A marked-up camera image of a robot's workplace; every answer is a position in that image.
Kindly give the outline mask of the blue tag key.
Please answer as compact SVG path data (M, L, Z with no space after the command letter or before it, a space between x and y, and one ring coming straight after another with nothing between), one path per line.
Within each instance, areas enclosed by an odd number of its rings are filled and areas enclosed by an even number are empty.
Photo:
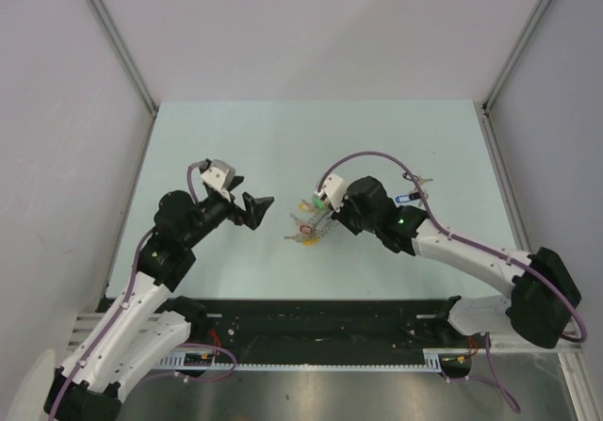
M427 191L419 192L419 191L411 191L404 195L398 195L394 198L395 203L397 204L406 204L417 202L418 206L424 204L424 201L429 198L429 193Z

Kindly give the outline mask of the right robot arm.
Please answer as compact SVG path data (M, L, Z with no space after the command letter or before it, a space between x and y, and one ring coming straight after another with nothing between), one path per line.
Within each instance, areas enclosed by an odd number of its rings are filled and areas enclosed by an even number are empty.
M581 294L562 258L542 247L536 252L495 249L436 224L427 210L397 206L383 185L366 176L351 183L333 213L354 235L375 235L394 253L454 267L496 289L492 297L453 297L434 323L436 339L456 347L467 336L515 332L540 348L555 348Z

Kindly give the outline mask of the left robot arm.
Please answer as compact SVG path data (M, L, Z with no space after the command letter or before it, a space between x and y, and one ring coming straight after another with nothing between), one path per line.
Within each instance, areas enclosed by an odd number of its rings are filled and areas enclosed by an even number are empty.
M209 186L203 200L164 195L153 228L138 243L129 280L81 345L55 370L43 409L51 420L114 420L134 388L173 349L203 342L209 321L201 303L174 290L196 261L193 249L224 221L256 230L274 200Z

